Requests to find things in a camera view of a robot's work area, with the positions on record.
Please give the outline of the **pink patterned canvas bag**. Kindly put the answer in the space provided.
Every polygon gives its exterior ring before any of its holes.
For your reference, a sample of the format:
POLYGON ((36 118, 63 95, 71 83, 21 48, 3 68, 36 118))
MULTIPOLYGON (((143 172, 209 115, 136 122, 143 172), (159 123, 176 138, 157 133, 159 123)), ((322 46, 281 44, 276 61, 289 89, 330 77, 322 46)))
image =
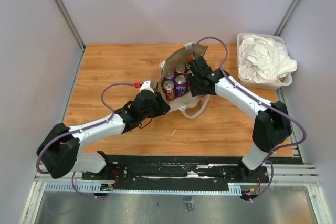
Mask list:
POLYGON ((194 119, 204 111, 209 101, 209 95, 192 96, 190 91, 192 73, 188 69, 187 63, 197 56, 204 56, 207 49, 206 45, 188 43, 160 64, 158 90, 170 107, 169 112, 179 110, 186 118, 194 119), (188 115, 185 110, 196 107, 202 98, 205 98, 205 101, 201 108, 193 115, 188 115))

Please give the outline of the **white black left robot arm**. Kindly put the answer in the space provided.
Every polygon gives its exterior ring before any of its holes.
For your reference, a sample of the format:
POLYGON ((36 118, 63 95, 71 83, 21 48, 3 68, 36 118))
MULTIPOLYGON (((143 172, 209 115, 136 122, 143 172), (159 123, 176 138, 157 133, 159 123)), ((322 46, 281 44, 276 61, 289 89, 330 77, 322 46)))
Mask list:
POLYGON ((109 116, 91 123, 67 127, 56 124, 37 149, 37 165, 43 164, 53 179, 70 172, 92 172, 100 179, 112 175, 112 166, 103 154, 86 154, 82 149, 104 138, 121 135, 142 125, 142 121, 168 113, 170 106, 159 92, 142 90, 134 100, 115 110, 109 116))

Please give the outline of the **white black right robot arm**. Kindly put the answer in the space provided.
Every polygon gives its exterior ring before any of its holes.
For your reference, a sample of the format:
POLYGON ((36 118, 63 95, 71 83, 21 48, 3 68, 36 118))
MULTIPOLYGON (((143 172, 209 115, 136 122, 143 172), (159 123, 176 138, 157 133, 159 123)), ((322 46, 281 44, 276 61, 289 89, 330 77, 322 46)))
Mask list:
POLYGON ((259 97, 221 68, 212 70, 202 56, 191 59, 187 66, 191 71, 187 76, 192 96, 209 94, 222 97, 254 122, 253 144, 238 162, 238 177, 250 182, 271 151, 292 134, 286 105, 281 101, 273 103, 259 97))

